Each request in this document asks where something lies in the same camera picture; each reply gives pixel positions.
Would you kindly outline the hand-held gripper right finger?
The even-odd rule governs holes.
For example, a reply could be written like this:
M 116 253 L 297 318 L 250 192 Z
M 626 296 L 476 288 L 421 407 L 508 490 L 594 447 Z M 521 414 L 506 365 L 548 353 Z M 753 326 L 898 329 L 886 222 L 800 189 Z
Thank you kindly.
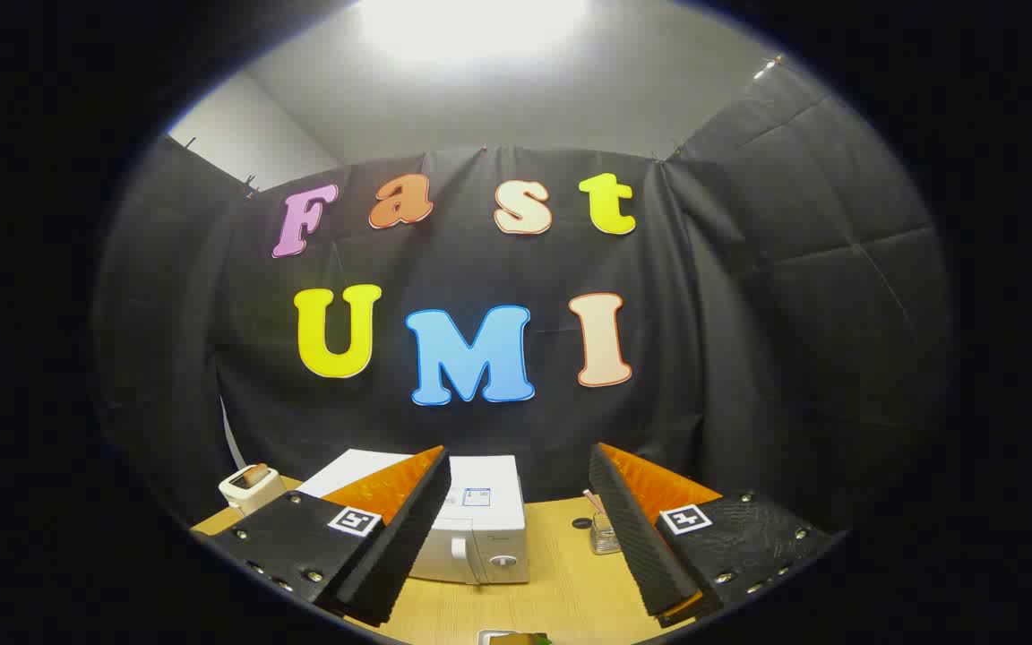
M 720 493 L 606 443 L 591 449 L 589 482 L 663 627 L 765 595 L 835 538 L 769 495 Z

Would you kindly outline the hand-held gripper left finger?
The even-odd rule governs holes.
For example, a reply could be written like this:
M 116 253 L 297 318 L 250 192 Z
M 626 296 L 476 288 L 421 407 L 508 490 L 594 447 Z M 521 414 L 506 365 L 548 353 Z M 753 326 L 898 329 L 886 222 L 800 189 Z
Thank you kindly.
M 438 445 L 318 495 L 292 490 L 208 537 L 278 592 L 373 627 L 397 596 L 451 485 Z

